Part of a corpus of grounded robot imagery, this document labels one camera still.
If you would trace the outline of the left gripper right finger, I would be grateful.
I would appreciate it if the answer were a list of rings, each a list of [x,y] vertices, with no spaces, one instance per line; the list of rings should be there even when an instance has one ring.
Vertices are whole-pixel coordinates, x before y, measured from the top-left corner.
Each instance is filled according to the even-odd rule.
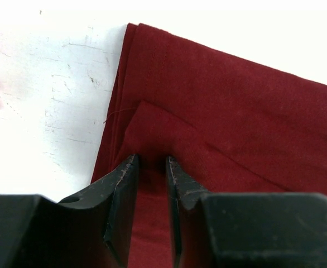
[[[166,159],[173,267],[327,267],[327,196],[213,193]]]

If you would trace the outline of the dark red t shirt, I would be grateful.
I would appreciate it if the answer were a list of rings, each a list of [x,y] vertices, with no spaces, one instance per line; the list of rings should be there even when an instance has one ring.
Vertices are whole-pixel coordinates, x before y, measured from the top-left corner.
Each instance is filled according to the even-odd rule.
[[[327,85],[126,28],[93,180],[140,156],[129,267],[171,267],[165,160],[215,192],[327,195]]]

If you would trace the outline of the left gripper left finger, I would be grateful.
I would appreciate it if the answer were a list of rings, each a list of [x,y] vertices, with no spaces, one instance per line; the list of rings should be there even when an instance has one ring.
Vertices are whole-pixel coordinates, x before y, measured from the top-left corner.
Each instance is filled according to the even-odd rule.
[[[0,267],[127,267],[139,159],[53,202],[0,194]]]

